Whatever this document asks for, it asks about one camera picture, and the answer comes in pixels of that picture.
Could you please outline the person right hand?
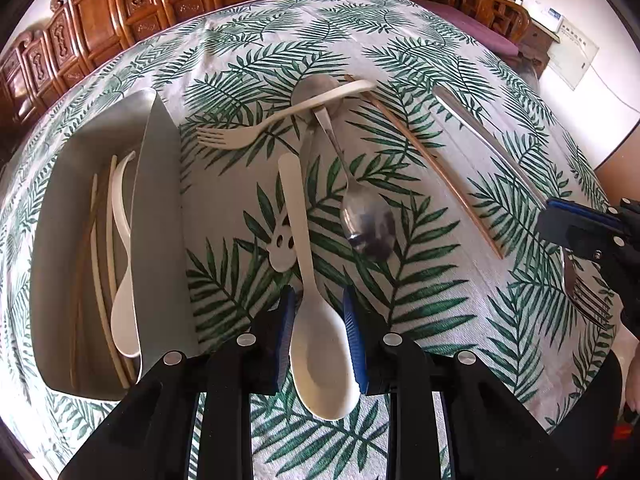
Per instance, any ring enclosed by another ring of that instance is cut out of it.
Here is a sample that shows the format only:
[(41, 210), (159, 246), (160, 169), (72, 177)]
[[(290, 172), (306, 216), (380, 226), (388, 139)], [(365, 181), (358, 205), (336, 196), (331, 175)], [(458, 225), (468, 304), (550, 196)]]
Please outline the person right hand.
[(625, 401), (631, 411), (640, 413), (640, 344), (634, 350), (627, 370)]

